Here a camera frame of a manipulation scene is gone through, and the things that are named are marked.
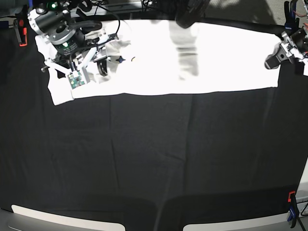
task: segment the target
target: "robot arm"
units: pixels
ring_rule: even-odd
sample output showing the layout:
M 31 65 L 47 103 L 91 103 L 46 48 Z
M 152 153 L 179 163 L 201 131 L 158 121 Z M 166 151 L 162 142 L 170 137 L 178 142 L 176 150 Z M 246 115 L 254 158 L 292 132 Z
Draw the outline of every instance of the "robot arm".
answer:
M 308 15 L 308 0 L 303 0 Z M 282 41 L 276 45 L 274 53 L 265 61 L 267 69 L 278 68 L 282 62 L 301 62 L 308 64 L 308 28 L 303 26 L 292 35 L 282 33 Z
M 64 73 L 72 89 L 90 82 L 86 71 L 89 62 L 95 62 L 100 74 L 107 75 L 104 45 L 116 37 L 107 35 L 99 21 L 76 22 L 71 18 L 70 10 L 77 4 L 85 11 L 91 9 L 91 2 L 86 3 L 87 6 L 76 0 L 41 3 L 28 14 L 31 28 L 57 50 L 55 59 L 46 60 L 42 71 L 51 67 Z

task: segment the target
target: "black fabric surface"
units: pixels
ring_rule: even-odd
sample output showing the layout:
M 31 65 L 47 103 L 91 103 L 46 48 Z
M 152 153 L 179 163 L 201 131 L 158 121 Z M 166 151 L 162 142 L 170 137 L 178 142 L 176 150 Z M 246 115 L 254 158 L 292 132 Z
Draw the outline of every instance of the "black fabric surface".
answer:
M 0 207 L 178 231 L 287 211 L 308 154 L 308 79 L 54 106 L 34 32 L 0 33 Z

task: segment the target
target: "white cloth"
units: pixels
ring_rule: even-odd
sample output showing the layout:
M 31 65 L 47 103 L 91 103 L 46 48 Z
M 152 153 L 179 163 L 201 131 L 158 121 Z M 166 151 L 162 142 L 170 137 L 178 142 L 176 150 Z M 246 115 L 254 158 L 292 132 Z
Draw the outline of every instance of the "white cloth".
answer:
M 103 26 L 112 34 L 117 23 L 103 22 Z M 98 69 L 91 63 L 87 70 L 92 81 L 71 90 L 66 78 L 58 79 L 56 71 L 49 69 L 48 88 L 55 105 L 120 93 L 191 94 L 278 86 L 279 68 L 264 66 L 280 42 L 272 34 L 204 23 L 182 29 L 174 21 L 127 20 L 121 21 L 118 37 L 106 45 L 112 56 L 107 62 L 108 77 L 97 78 Z M 45 59 L 54 56 L 51 44 L 40 36 L 36 42 Z M 120 55 L 125 61 L 116 64 L 114 56 Z

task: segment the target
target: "star logo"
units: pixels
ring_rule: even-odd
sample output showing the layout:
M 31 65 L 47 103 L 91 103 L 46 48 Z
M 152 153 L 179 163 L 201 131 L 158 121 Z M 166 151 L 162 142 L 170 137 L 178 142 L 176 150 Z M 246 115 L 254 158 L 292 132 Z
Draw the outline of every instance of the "star logo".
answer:
M 126 59 L 123 59 L 122 56 L 120 56 L 120 58 L 116 59 L 116 61 L 118 61 L 119 63 L 123 63 L 123 61 L 125 61 Z

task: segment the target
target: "circuit board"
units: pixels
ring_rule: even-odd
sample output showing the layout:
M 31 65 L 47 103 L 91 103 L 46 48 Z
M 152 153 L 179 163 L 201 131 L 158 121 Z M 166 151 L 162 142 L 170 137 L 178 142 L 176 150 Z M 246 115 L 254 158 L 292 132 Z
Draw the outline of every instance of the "circuit board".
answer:
M 72 89 L 75 89 L 75 88 L 85 84 L 85 82 L 81 78 L 81 74 L 80 74 L 79 71 L 78 71 L 78 74 L 79 74 L 78 77 L 74 77 L 72 74 L 68 75 L 68 80 L 69 80 L 69 83 L 70 83 Z

